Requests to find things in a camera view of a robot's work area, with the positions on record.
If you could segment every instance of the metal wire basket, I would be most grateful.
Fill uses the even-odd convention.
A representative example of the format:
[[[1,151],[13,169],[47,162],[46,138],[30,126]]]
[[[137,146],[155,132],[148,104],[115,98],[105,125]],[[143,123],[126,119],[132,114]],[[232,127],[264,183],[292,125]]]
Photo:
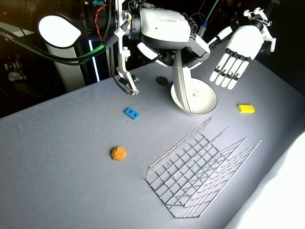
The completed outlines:
[[[212,143],[228,127],[209,141],[202,132],[210,120],[148,168],[146,181],[176,218],[200,217],[262,141],[241,151],[246,137],[218,150]]]

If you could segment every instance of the orange object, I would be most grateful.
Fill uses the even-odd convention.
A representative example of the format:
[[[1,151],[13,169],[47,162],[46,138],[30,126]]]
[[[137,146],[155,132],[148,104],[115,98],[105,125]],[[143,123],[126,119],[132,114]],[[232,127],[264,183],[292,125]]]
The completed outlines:
[[[122,161],[126,157],[126,149],[121,146],[117,146],[111,150],[110,155],[113,160]]]

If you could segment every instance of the tabletop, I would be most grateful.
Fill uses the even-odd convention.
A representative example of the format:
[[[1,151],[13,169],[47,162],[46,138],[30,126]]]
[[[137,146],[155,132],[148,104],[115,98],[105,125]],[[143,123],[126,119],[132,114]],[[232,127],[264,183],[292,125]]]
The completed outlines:
[[[171,68],[152,63],[132,71],[137,96],[108,79],[0,119],[1,228],[223,228],[305,129],[305,98],[255,60],[231,91],[209,82],[224,48],[192,70],[216,92],[208,114],[179,110]],[[170,84],[158,85],[159,76]],[[256,112],[240,114],[238,104]],[[129,118],[127,107],[140,117]],[[147,168],[211,116],[208,139],[230,127],[216,147],[263,141],[202,217],[175,219],[145,181]],[[115,146],[126,148],[123,161],[111,159]]]

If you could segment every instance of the white robotic hand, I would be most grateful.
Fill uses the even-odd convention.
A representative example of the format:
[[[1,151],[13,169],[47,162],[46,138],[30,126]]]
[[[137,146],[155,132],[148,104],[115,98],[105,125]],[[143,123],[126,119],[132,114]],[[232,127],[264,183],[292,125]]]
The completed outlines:
[[[275,50],[276,39],[270,35],[267,29],[267,26],[270,26],[271,22],[268,22],[264,11],[260,8],[256,8],[254,12],[246,10],[244,16],[250,20],[254,19],[256,23],[241,26],[235,31],[226,46],[225,54],[222,56],[210,77],[211,82],[215,81],[216,85],[227,87],[229,90],[235,87],[250,61],[260,51],[264,41],[271,41],[270,51],[274,52]],[[217,37],[221,40],[224,38],[220,35]]]

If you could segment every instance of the light strip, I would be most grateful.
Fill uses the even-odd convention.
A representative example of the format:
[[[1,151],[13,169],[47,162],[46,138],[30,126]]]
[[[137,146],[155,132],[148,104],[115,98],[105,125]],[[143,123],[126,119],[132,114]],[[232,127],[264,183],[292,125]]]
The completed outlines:
[[[89,42],[90,51],[93,51],[91,40],[88,40],[88,42]],[[99,82],[100,77],[99,77],[99,73],[97,72],[95,57],[92,57],[92,60],[93,60],[93,66],[94,66],[94,70],[95,70],[96,79],[97,79],[97,82]]]

